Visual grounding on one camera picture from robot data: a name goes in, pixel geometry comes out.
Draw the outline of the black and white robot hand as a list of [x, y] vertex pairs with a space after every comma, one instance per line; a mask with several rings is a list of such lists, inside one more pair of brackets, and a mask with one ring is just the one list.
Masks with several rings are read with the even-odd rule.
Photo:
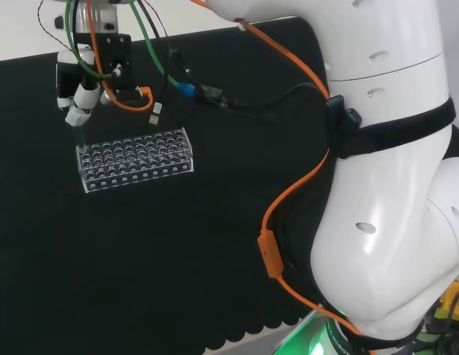
[[65, 121], [70, 126], [83, 126], [99, 102], [101, 86], [78, 63], [70, 50], [62, 50], [57, 54], [55, 68], [58, 108], [66, 113]]

